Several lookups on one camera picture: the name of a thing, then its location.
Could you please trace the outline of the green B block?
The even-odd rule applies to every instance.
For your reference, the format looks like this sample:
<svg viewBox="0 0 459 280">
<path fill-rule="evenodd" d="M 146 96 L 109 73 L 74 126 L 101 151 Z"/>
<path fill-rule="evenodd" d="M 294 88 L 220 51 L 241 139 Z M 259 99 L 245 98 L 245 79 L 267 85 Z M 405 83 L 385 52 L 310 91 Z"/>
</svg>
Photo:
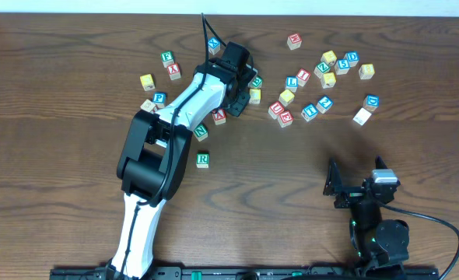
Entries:
<svg viewBox="0 0 459 280">
<path fill-rule="evenodd" d="M 260 89 L 262 87 L 262 84 L 263 84 L 263 79 L 260 76 L 256 75 L 254 79 L 252 80 L 250 87 L 252 89 Z"/>
</svg>

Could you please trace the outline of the green R block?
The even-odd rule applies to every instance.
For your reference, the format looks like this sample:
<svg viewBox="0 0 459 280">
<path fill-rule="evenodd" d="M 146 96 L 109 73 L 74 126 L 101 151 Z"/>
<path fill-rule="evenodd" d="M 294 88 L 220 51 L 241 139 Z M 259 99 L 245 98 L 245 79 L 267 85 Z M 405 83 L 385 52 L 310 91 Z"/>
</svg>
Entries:
<svg viewBox="0 0 459 280">
<path fill-rule="evenodd" d="M 197 168 L 209 168 L 210 155 L 207 152 L 199 152 L 196 155 Z"/>
</svg>

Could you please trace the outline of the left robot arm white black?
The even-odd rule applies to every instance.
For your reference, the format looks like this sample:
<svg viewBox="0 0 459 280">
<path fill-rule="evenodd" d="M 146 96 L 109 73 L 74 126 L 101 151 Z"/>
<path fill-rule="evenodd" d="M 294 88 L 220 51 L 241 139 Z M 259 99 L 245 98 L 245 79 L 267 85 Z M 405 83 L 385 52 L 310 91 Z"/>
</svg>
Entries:
<svg viewBox="0 0 459 280">
<path fill-rule="evenodd" d="M 140 110 L 128 130 L 117 165 L 124 192 L 124 222 L 109 279 L 140 279 L 153 261 L 153 241 L 165 203 L 180 186 L 194 130 L 214 110 L 239 116 L 248 85 L 258 73 L 245 47 L 229 42 L 222 56 L 207 58 L 190 85 L 155 113 Z"/>
</svg>

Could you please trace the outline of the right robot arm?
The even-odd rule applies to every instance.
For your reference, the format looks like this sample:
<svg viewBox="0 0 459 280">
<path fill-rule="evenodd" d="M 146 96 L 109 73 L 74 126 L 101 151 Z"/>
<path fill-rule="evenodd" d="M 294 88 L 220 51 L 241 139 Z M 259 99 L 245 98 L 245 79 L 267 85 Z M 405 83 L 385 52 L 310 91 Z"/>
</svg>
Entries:
<svg viewBox="0 0 459 280">
<path fill-rule="evenodd" d="M 378 156 L 375 169 L 359 186 L 345 186 L 339 168 L 331 159 L 323 195 L 335 198 L 335 208 L 351 212 L 349 234 L 358 252 L 355 271 L 366 276 L 368 271 L 393 267 L 408 260 L 409 228 L 401 220 L 383 219 L 380 207 L 394 200 L 401 185 L 394 171 Z"/>
</svg>

